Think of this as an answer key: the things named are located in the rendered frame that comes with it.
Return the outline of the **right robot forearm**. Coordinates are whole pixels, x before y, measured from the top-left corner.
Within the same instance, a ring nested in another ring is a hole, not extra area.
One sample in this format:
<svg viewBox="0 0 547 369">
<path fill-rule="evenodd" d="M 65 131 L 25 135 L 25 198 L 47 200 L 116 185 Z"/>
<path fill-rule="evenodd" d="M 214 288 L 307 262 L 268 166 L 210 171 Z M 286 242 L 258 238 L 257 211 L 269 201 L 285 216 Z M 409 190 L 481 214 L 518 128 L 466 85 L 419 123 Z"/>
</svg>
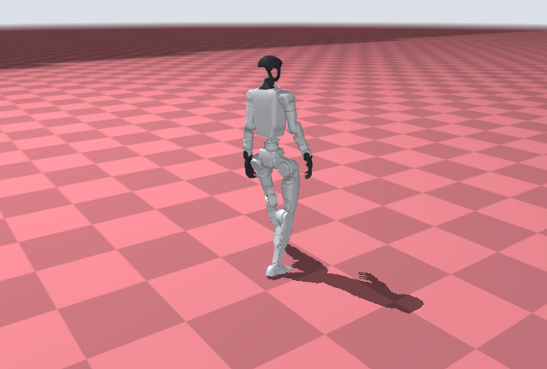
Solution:
<svg viewBox="0 0 547 369">
<path fill-rule="evenodd" d="M 311 150 L 305 139 L 302 125 L 299 122 L 297 123 L 297 134 L 293 136 L 293 139 L 297 143 L 297 147 L 299 148 L 299 150 L 302 152 L 302 157 L 304 153 L 309 153 L 309 156 L 311 156 Z"/>
</svg>

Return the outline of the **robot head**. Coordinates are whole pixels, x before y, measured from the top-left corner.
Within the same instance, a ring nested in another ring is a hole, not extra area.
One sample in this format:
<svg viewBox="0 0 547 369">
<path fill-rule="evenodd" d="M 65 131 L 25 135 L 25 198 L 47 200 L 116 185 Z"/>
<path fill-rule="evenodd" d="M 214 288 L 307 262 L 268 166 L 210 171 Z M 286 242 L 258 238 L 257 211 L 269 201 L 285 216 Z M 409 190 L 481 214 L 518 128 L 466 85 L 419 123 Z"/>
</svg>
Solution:
<svg viewBox="0 0 547 369">
<path fill-rule="evenodd" d="M 264 56 L 259 62 L 258 67 L 264 67 L 268 72 L 268 78 L 264 80 L 263 85 L 259 88 L 260 90 L 273 89 L 274 81 L 279 80 L 280 68 L 282 66 L 282 61 L 275 56 Z M 277 69 L 277 77 L 274 78 L 271 74 L 273 68 Z"/>
</svg>

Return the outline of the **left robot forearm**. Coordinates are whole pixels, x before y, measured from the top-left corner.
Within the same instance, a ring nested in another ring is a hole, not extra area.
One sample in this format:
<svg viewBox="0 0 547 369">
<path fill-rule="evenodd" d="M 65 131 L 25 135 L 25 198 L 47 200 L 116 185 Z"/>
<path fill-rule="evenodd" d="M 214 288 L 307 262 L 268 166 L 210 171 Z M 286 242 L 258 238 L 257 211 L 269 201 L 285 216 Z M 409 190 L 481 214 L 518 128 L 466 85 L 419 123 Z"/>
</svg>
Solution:
<svg viewBox="0 0 547 369">
<path fill-rule="evenodd" d="M 254 132 L 252 130 L 245 129 L 245 123 L 244 123 L 244 144 L 243 144 L 243 154 L 244 151 L 248 152 L 248 157 L 253 154 L 253 137 Z"/>
</svg>

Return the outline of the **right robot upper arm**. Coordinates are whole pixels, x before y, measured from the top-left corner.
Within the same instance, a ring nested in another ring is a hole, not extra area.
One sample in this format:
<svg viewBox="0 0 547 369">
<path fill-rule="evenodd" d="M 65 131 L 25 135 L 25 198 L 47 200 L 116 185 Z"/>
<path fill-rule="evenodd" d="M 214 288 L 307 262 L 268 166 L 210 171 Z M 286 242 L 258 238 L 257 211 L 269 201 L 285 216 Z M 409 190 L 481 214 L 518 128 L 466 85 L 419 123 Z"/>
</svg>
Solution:
<svg viewBox="0 0 547 369">
<path fill-rule="evenodd" d="M 285 117 L 288 122 L 287 131 L 290 134 L 297 134 L 297 111 L 295 106 L 295 95 L 291 91 L 277 92 L 279 103 L 284 107 Z"/>
</svg>

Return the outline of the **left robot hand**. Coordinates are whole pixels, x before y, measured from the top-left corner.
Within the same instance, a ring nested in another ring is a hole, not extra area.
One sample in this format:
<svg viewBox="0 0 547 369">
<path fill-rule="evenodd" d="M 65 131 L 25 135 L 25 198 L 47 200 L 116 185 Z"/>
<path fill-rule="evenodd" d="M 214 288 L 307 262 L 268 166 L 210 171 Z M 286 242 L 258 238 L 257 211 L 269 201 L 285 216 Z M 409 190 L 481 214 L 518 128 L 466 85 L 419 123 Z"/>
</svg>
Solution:
<svg viewBox="0 0 547 369">
<path fill-rule="evenodd" d="M 253 179 L 253 178 L 256 178 L 256 172 L 254 171 L 253 167 L 251 166 L 250 164 L 250 161 L 252 160 L 251 158 L 253 157 L 253 155 L 249 156 L 248 157 L 248 152 L 247 151 L 244 151 L 244 159 L 245 159 L 245 162 L 244 162 L 244 168 L 245 168 L 245 174 L 248 178 L 250 179 Z M 254 175 L 254 174 L 255 175 Z"/>
</svg>

